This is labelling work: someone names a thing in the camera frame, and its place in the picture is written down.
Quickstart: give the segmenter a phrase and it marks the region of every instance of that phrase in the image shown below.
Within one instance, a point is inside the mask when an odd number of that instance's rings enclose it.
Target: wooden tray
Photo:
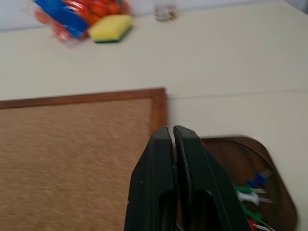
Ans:
[[[297,224],[297,213],[294,203],[273,163],[267,149],[258,141],[249,137],[203,138],[210,153],[229,173],[234,185],[246,186],[247,181],[253,179],[255,172],[262,173],[269,169],[266,162],[273,169],[273,174],[267,178],[268,185],[264,188],[268,193],[260,194],[275,203],[252,203],[245,205],[254,212],[263,215],[263,221],[276,231],[293,231]]]
[[[123,230],[164,89],[0,102],[0,229]]]

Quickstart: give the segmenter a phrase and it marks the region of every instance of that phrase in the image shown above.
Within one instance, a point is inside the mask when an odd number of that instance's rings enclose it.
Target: wooden frame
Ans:
[[[144,98],[151,98],[153,100],[151,132],[155,131],[161,126],[166,126],[166,93],[164,88],[0,101],[0,109],[36,107],[70,103],[134,100]]]

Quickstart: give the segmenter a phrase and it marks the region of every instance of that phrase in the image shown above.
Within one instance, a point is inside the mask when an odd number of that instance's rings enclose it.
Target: white push pin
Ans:
[[[254,203],[255,205],[259,205],[260,201],[267,202],[267,203],[273,203],[270,199],[260,198],[258,194],[256,194],[255,192],[252,192],[251,194],[246,194],[246,193],[237,191],[237,197],[239,198],[240,202],[250,201]]]

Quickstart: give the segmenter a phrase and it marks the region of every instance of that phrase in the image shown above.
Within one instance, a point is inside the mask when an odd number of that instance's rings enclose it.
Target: white wall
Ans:
[[[256,0],[176,0],[179,9],[213,7]],[[154,0],[128,0],[133,14],[148,14],[154,11]],[[31,0],[0,0],[0,31],[41,26],[32,15]]]

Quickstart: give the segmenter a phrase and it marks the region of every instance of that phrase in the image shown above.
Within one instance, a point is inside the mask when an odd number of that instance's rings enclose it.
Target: brown tray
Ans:
[[[261,202],[256,206],[245,202],[245,205],[251,211],[262,214],[263,221],[275,231],[295,230],[296,208],[270,154],[260,142],[249,137],[202,138],[201,140],[206,143],[210,153],[228,172],[234,185],[246,186],[247,181],[255,177],[255,172],[262,173],[271,168],[273,174],[267,178],[267,186],[263,187],[267,194],[262,194],[260,197],[267,197],[273,200],[274,204]]]

